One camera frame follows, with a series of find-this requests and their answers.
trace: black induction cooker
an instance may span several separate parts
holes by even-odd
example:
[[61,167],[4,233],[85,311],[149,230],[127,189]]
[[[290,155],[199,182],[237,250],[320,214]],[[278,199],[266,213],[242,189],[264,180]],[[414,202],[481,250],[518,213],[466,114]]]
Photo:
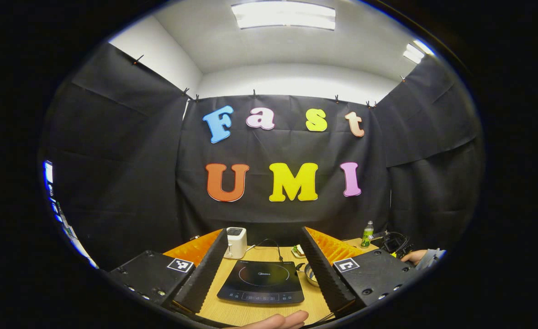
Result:
[[292,304],[304,301],[293,262],[237,260],[218,298],[234,302]]

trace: green bottle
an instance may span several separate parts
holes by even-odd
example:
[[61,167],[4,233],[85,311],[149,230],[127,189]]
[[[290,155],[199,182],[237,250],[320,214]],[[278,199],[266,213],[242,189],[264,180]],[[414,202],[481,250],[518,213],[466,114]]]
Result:
[[363,241],[360,243],[361,248],[367,248],[371,245],[369,235],[373,235],[375,228],[373,227],[373,221],[369,221],[367,227],[364,228]]

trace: colorful foam letter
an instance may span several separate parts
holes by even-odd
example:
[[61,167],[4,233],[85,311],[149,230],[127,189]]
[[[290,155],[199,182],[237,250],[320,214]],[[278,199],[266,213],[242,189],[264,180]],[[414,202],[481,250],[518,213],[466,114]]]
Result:
[[324,131],[328,127],[328,123],[324,119],[326,113],[318,108],[311,108],[306,111],[306,127],[309,131]]
[[289,196],[290,200],[294,200],[296,194],[301,189],[298,200],[312,201],[317,199],[316,194],[316,170],[317,164],[304,163],[298,171],[298,175],[294,177],[291,174],[290,168],[285,163],[272,163],[269,170],[273,171],[273,194],[269,196],[272,202],[285,201],[283,189]]
[[360,129],[359,122],[362,122],[363,119],[361,117],[357,117],[356,113],[350,112],[347,115],[344,115],[344,118],[348,120],[350,123],[350,131],[356,136],[356,137],[363,137],[364,136],[364,130]]
[[224,106],[219,110],[206,114],[202,120],[208,123],[212,138],[210,142],[217,143],[231,135],[230,131],[225,131],[222,126],[231,127],[231,118],[227,114],[232,114],[233,108],[230,106]]
[[240,199],[244,194],[244,173],[248,171],[246,164],[233,164],[234,189],[232,192],[222,190],[222,173],[227,170],[227,166],[221,163],[209,163],[206,165],[208,171],[208,184],[206,189],[208,195],[217,201],[233,202]]
[[358,166],[359,165],[356,162],[344,162],[340,165],[340,168],[344,170],[344,178],[346,179],[344,196],[358,196],[361,193],[356,180],[356,168]]
[[249,127],[258,128],[262,127],[265,130],[270,130],[275,127],[273,123],[273,111],[266,107],[256,107],[251,110],[250,117],[247,118],[246,123]]

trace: white ceiling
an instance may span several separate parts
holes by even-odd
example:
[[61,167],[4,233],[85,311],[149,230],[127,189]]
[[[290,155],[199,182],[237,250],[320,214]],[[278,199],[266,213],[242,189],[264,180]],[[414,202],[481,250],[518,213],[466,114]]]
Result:
[[154,16],[202,73],[244,65],[307,63],[365,71],[400,81],[415,67],[403,57],[413,36],[354,0],[304,0],[336,9],[336,29],[258,27],[241,30],[231,5],[250,0],[182,0]]

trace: black curtain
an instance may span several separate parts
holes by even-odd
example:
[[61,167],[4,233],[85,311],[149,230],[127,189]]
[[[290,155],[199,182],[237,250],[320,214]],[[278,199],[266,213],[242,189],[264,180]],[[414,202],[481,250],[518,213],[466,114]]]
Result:
[[389,229],[415,249],[450,249],[472,219],[484,171],[471,98],[426,56],[373,112],[390,174]]
[[44,138],[68,223],[110,271],[181,241],[175,163],[186,96],[104,44],[59,90]]
[[[211,131],[202,118],[223,106],[231,106],[231,135],[211,143]],[[273,110],[275,127],[249,127],[246,118],[253,108]],[[309,131],[306,111],[322,109],[325,131]],[[350,131],[344,115],[354,111],[362,118],[363,137]],[[367,221],[376,229],[386,225],[390,190],[382,149],[381,133],[373,113],[361,104],[302,96],[224,96],[190,101],[186,112],[177,167],[179,211],[184,239],[222,227],[248,229],[249,244],[264,238],[279,244],[299,243],[300,228],[312,227],[339,239],[360,237]],[[304,163],[316,163],[317,200],[271,202],[272,163],[286,163],[296,175]],[[346,197],[344,172],[340,164],[356,162],[361,194]],[[234,164],[246,164],[245,189],[235,202],[218,202],[206,191],[208,163],[227,166],[222,187],[232,191]]]

